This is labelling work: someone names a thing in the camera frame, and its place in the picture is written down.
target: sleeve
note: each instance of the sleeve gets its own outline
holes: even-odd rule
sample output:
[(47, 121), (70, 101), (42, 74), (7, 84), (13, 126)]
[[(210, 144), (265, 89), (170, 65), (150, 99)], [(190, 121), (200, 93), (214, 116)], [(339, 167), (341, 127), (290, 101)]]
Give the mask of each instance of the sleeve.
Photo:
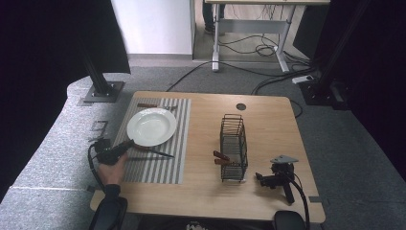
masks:
[(117, 220), (121, 210), (119, 202), (120, 185), (106, 185), (104, 191), (105, 197), (93, 217), (91, 224), (93, 227), (90, 227), (90, 229), (113, 229), (118, 223)]

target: human hand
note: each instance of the human hand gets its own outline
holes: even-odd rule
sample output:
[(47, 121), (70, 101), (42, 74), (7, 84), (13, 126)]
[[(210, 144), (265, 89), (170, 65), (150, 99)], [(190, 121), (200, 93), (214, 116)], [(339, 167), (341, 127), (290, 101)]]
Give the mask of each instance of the human hand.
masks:
[(119, 158), (119, 161), (113, 166), (104, 164), (99, 165), (98, 174), (99, 177), (101, 178), (101, 182), (103, 183), (103, 185), (108, 184), (120, 185), (120, 183), (123, 181), (124, 178), (124, 165), (127, 159), (128, 154), (125, 153)]

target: black curtain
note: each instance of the black curtain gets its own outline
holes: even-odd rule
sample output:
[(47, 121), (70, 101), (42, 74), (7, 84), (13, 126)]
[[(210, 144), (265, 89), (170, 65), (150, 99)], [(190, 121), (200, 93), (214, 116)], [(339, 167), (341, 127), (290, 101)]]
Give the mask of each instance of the black curtain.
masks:
[(89, 76), (83, 52), (103, 73), (130, 70), (108, 0), (2, 2), (0, 23), (2, 200), (52, 127), (68, 85)]
[(331, 1), (315, 62), (323, 82), (345, 84), (349, 108), (406, 180), (405, 12), (395, 0)]

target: white desk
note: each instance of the white desk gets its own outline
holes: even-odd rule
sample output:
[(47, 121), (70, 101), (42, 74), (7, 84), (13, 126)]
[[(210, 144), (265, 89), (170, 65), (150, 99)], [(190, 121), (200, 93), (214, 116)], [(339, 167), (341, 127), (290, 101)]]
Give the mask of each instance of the white desk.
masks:
[[(278, 46), (275, 47), (275, 54), (278, 58), (281, 69), (288, 72), (286, 61), (284, 60), (283, 46), (292, 23), (293, 13), (297, 5), (326, 5), (329, 0), (206, 0), (207, 3), (214, 4), (215, 14), (215, 34), (213, 50), (213, 71), (218, 71), (219, 45), (218, 35), (223, 33), (247, 33), (247, 34), (279, 34), (281, 35)], [(286, 21), (280, 20), (235, 20), (220, 19), (219, 4), (245, 4), (245, 5), (288, 5), (288, 16)]]

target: desk leg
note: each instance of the desk leg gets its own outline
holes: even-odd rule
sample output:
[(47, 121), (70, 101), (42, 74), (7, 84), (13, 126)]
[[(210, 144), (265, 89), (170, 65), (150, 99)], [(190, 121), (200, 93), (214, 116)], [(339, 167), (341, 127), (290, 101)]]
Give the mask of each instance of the desk leg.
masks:
[(219, 52), (220, 46), (218, 45), (218, 20), (220, 20), (220, 5), (215, 4), (215, 32), (214, 32), (214, 47), (213, 47), (213, 72), (218, 71), (218, 59), (219, 59)]
[(281, 69), (284, 72), (289, 72), (289, 68), (287, 67), (286, 61), (284, 60), (283, 46), (284, 46), (284, 43), (286, 42), (287, 33), (289, 33), (289, 28), (290, 28), (290, 25), (292, 24), (292, 18), (293, 18), (293, 14), (295, 13), (295, 10), (296, 10), (295, 5), (290, 6), (289, 15), (287, 16), (286, 25), (283, 28), (283, 32), (281, 34), (281, 39), (279, 41), (278, 46), (275, 47), (275, 54), (277, 55)]

